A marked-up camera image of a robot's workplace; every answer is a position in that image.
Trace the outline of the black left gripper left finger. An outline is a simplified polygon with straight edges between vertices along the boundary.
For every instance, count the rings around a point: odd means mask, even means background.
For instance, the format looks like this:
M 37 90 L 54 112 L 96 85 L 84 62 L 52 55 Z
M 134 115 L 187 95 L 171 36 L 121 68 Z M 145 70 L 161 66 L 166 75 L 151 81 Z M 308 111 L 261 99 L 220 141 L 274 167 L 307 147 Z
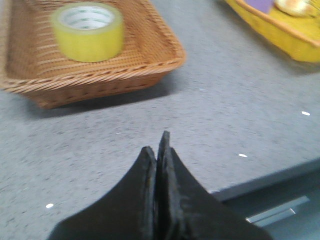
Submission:
M 123 178 L 102 198 L 60 221 L 50 240 L 152 240 L 157 163 L 143 147 Z

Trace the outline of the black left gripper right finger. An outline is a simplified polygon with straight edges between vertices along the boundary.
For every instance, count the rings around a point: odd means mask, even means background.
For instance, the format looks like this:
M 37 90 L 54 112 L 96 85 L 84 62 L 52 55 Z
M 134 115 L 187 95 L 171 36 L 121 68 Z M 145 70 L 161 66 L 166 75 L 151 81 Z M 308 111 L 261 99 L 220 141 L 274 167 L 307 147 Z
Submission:
M 170 146 L 168 131 L 163 132 L 158 148 L 156 203 L 161 240 L 272 238 L 207 192 Z

